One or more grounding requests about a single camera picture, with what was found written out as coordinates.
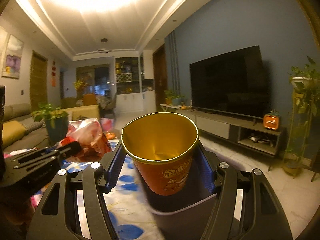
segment metal bolt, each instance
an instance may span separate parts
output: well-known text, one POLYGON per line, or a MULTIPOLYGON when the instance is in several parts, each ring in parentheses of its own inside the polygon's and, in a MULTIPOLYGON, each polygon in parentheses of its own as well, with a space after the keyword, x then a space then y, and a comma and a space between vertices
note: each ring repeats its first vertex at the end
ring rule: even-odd
POLYGON ((256 174, 256 175, 261 175, 262 171, 259 170, 259 169, 254 169, 253 173, 256 174))
POLYGON ((226 168, 229 167, 229 164, 225 163, 225 162, 222 162, 222 163, 220 163, 220 167, 223 168, 223 169, 226 169, 226 168))
POLYGON ((95 162, 95 163, 92 163, 91 164, 91 168, 93 168, 93 169, 97 169, 97 168, 99 168, 100 167, 100 163, 98 163, 98 162, 95 162))
POLYGON ((62 169, 62 170, 58 171, 58 174, 59 174, 60 176, 66 174, 66 173, 67 173, 67 171, 66 171, 65 169, 62 169))

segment tile floor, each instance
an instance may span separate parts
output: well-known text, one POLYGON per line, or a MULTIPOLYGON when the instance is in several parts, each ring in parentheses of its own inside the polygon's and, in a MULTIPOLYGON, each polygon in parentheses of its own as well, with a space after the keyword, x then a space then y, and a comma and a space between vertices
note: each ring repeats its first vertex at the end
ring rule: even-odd
MULTIPOLYGON (((144 115, 143 112, 120 114, 117 116, 115 128, 121 130, 128 122, 142 115, 144 115)), ((245 171, 252 171, 254 168, 261 169, 282 204, 293 239, 302 232, 320 205, 320 174, 316 176, 314 182, 311 182, 313 172, 303 170, 298 177, 292 179, 280 168, 280 161, 272 160, 264 155, 216 138, 201 136, 200 141, 207 149, 240 163, 245 171), (268 171, 271 160, 274 166, 271 171, 268 171)), ((242 192, 238 191, 236 218, 241 214, 241 201, 242 192)))

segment orange clock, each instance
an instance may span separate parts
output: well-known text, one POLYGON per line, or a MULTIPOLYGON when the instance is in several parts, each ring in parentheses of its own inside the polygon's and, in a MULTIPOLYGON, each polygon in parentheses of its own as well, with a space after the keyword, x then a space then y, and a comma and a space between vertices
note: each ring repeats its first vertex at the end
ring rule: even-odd
POLYGON ((263 126, 271 130, 278 130, 280 126, 280 116, 275 113, 265 114, 263 117, 263 126))

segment television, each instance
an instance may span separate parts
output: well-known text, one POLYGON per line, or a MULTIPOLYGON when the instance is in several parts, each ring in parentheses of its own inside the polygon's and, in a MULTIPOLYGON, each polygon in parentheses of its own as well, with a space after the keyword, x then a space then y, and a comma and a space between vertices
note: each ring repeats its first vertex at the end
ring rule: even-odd
POLYGON ((192 107, 263 118, 270 111, 268 71, 259 46, 190 64, 192 107))

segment orange chair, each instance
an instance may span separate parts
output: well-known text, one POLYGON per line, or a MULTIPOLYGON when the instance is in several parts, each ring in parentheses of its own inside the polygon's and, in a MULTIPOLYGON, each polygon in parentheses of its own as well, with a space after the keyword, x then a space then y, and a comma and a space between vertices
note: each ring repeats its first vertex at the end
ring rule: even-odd
POLYGON ((97 99, 95 94, 86 94, 83 95, 83 105, 84 106, 92 106, 97 105, 97 99))

